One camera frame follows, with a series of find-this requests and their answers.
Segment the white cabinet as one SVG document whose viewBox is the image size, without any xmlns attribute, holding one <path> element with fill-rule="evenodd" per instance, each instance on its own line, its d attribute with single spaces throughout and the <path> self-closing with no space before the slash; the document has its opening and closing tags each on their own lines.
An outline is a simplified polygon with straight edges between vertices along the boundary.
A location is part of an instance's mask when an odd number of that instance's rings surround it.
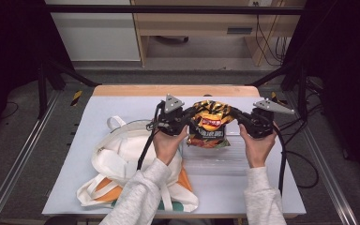
<svg viewBox="0 0 360 225">
<path fill-rule="evenodd" d="M 52 13 L 72 61 L 139 61 L 131 13 Z"/>
</svg>

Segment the clear plastic container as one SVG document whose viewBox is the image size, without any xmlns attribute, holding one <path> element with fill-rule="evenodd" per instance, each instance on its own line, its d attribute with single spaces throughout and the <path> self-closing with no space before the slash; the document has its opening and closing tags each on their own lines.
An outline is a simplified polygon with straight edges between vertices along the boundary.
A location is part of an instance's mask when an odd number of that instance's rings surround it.
<svg viewBox="0 0 360 225">
<path fill-rule="evenodd" d="M 187 173 L 243 176 L 249 165 L 245 142 L 236 122 L 226 126 L 226 138 L 230 145 L 220 148 L 201 148 L 183 141 L 180 153 Z"/>
</svg>

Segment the light wooden table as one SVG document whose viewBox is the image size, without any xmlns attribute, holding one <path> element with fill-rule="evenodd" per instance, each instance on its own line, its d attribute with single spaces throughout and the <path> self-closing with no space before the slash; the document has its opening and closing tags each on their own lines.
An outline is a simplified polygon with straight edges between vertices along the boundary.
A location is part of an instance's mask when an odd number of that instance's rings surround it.
<svg viewBox="0 0 360 225">
<path fill-rule="evenodd" d="M 100 85 L 95 88 L 92 97 L 161 97 L 172 94 L 185 102 L 188 107 L 194 102 L 210 98 L 249 111 L 253 103 L 262 96 L 254 86 L 243 85 Z M 79 218 L 104 218 L 96 216 L 76 216 Z M 158 218 L 209 218 L 209 217 L 159 217 Z"/>
</svg>

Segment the white table cover board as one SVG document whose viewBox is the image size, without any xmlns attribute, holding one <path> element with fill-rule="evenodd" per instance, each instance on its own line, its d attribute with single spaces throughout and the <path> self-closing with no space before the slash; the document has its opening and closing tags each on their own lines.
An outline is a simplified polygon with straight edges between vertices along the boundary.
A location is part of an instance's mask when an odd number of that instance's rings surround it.
<svg viewBox="0 0 360 225">
<path fill-rule="evenodd" d="M 107 207 L 81 206 L 76 191 L 98 172 L 92 166 L 96 145 L 110 133 L 107 120 L 119 116 L 125 122 L 150 120 L 161 97 L 98 97 L 89 99 L 67 158 L 42 214 L 104 217 Z M 187 174 L 199 207 L 191 212 L 159 211 L 167 218 L 243 218 L 246 215 L 243 191 L 247 176 Z"/>
</svg>

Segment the person's right hand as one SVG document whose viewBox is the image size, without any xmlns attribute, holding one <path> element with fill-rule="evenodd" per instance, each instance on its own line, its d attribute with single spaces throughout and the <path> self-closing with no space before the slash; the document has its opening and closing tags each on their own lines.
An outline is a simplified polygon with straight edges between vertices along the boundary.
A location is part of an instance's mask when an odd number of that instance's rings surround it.
<svg viewBox="0 0 360 225">
<path fill-rule="evenodd" d="M 240 125 L 240 135 L 246 146 L 246 157 L 250 168 L 259 168 L 265 166 L 270 151 L 276 142 L 277 134 L 273 132 L 261 139 L 254 139 L 249 134 L 244 125 Z"/>
</svg>

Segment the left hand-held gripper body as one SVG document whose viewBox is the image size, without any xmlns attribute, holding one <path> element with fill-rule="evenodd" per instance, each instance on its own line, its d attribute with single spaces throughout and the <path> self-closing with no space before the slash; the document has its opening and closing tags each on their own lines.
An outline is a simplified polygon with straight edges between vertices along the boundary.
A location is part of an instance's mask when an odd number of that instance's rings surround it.
<svg viewBox="0 0 360 225">
<path fill-rule="evenodd" d="M 157 105 L 157 128 L 170 136 L 179 135 L 187 124 L 184 116 L 185 102 L 171 94 Z"/>
</svg>

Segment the aluminium rail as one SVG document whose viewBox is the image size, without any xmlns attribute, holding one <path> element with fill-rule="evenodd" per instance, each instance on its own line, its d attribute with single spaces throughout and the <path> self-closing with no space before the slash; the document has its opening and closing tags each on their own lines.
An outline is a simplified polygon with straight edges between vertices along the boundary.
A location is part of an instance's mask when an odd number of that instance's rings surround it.
<svg viewBox="0 0 360 225">
<path fill-rule="evenodd" d="M 308 94 L 306 97 L 298 100 L 298 96 L 291 92 L 285 94 L 291 107 L 297 108 L 302 103 L 307 104 L 307 115 L 314 112 L 313 107 L 320 108 L 321 101 L 316 94 Z M 337 211 L 339 219 L 343 225 L 358 225 L 357 218 L 350 207 L 333 171 L 323 157 L 323 153 L 308 126 L 308 123 L 301 122 L 301 129 L 296 131 L 300 134 L 307 145 L 309 157 L 312 160 L 313 167 L 318 171 L 318 181 L 323 183 L 326 192 Z"/>
<path fill-rule="evenodd" d="M 22 174 L 24 166 L 32 155 L 38 143 L 39 137 L 46 127 L 60 96 L 61 91 L 52 91 L 52 96 L 48 101 L 46 112 L 36 121 L 31 133 L 26 139 L 26 142 L 22 146 L 20 153 L 7 173 L 7 176 L 0 187 L 0 214 L 20 175 Z"/>
</svg>

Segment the black metal stand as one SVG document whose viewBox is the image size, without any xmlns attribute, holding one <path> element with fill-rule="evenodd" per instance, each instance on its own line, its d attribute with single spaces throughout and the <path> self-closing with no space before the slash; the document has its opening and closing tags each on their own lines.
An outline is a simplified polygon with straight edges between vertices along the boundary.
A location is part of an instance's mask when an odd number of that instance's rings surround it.
<svg viewBox="0 0 360 225">
<path fill-rule="evenodd" d="M 272 71 L 268 75 L 260 78 L 259 80 L 252 82 L 250 86 L 259 87 L 279 75 L 284 75 L 284 79 L 281 82 L 280 87 L 284 91 L 290 91 L 298 84 L 297 94 L 297 111 L 301 118 L 306 121 L 308 119 L 306 91 L 307 91 L 307 79 L 308 71 L 304 67 L 302 62 L 291 61 L 287 64 L 282 65 L 278 69 Z"/>
<path fill-rule="evenodd" d="M 73 79 L 89 86 L 98 86 L 97 82 L 93 82 L 81 74 L 77 73 L 73 68 L 66 67 L 55 60 L 47 59 L 40 63 L 37 69 L 37 84 L 39 97 L 39 114 L 38 119 L 41 119 L 48 110 L 47 87 L 46 80 L 49 80 L 55 90 L 62 90 L 66 83 L 61 74 L 67 74 Z"/>
</svg>

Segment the light wooden desk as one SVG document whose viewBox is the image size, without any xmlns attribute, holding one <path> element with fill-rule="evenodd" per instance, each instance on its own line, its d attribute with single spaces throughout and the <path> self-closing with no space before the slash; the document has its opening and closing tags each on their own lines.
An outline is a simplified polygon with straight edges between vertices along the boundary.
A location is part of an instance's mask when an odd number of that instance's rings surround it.
<svg viewBox="0 0 360 225">
<path fill-rule="evenodd" d="M 214 6 L 302 8 L 307 0 L 130 0 L 133 6 Z M 225 37 L 245 39 L 256 66 L 269 55 L 272 38 L 291 38 L 298 15 L 144 14 L 134 15 L 142 37 Z M 250 35 L 227 35 L 228 27 L 251 27 Z"/>
</svg>

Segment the person's left hand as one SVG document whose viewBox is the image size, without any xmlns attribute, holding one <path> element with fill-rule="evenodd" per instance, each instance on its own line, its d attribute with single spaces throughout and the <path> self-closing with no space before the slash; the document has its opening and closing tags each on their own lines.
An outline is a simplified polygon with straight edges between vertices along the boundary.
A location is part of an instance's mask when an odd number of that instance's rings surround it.
<svg viewBox="0 0 360 225">
<path fill-rule="evenodd" d="M 155 147 L 157 158 L 165 165 L 169 165 L 177 152 L 179 144 L 187 135 L 187 126 L 184 126 L 177 136 L 167 135 L 158 129 L 153 138 L 153 145 Z"/>
</svg>

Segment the orange chip bag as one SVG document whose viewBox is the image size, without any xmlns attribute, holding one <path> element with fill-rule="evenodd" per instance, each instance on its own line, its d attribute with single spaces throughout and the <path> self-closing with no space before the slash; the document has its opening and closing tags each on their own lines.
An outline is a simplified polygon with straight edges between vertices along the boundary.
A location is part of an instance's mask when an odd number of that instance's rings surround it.
<svg viewBox="0 0 360 225">
<path fill-rule="evenodd" d="M 229 146 L 226 126 L 234 117 L 228 104 L 203 100 L 193 104 L 196 113 L 191 117 L 188 127 L 187 144 L 201 148 L 221 148 Z"/>
</svg>

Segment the black metal crossbar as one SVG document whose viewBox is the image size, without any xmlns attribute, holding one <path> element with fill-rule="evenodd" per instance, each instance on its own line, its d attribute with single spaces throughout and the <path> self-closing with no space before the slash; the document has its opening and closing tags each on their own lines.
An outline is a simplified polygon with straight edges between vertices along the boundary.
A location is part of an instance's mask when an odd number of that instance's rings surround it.
<svg viewBox="0 0 360 225">
<path fill-rule="evenodd" d="M 214 6 L 126 6 L 126 5 L 46 5 L 56 13 L 144 13 L 144 14 L 245 14 L 302 15 L 303 7 L 214 7 Z"/>
</svg>

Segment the black curtain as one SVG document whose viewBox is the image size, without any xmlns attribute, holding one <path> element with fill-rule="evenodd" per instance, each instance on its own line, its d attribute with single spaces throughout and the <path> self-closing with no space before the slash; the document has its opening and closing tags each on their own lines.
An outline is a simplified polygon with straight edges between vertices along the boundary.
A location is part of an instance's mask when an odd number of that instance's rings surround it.
<svg viewBox="0 0 360 225">
<path fill-rule="evenodd" d="M 0 0 L 0 117 L 8 94 L 38 78 L 37 52 L 71 68 L 45 0 Z"/>
<path fill-rule="evenodd" d="M 307 0 L 286 60 L 323 81 L 329 121 L 360 164 L 360 0 Z"/>
</svg>

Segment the white patterned tote bag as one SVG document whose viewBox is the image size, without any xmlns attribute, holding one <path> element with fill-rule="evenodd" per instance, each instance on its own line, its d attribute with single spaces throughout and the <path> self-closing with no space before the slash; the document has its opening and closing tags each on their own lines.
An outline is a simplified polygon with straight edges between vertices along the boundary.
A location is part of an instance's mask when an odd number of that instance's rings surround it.
<svg viewBox="0 0 360 225">
<path fill-rule="evenodd" d="M 126 182 L 137 171 L 142 153 L 146 156 L 142 163 L 145 170 L 156 157 L 153 146 L 145 144 L 150 136 L 147 120 L 129 123 L 118 116 L 107 121 L 111 132 L 97 144 L 91 162 L 97 176 L 77 190 L 77 198 L 82 206 L 99 205 L 113 207 Z M 199 199 L 192 192 L 183 159 L 176 154 L 169 165 L 172 174 L 161 190 L 160 210 L 192 212 L 199 206 Z"/>
</svg>

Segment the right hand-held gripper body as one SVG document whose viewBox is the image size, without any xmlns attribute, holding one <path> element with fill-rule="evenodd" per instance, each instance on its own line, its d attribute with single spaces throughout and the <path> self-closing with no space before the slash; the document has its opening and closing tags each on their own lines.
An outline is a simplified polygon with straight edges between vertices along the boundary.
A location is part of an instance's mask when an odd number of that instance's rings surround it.
<svg viewBox="0 0 360 225">
<path fill-rule="evenodd" d="M 294 114 L 293 109 L 268 98 L 254 102 L 253 106 L 251 113 L 245 113 L 245 127 L 254 139 L 264 138 L 273 133 L 274 113 Z"/>
</svg>

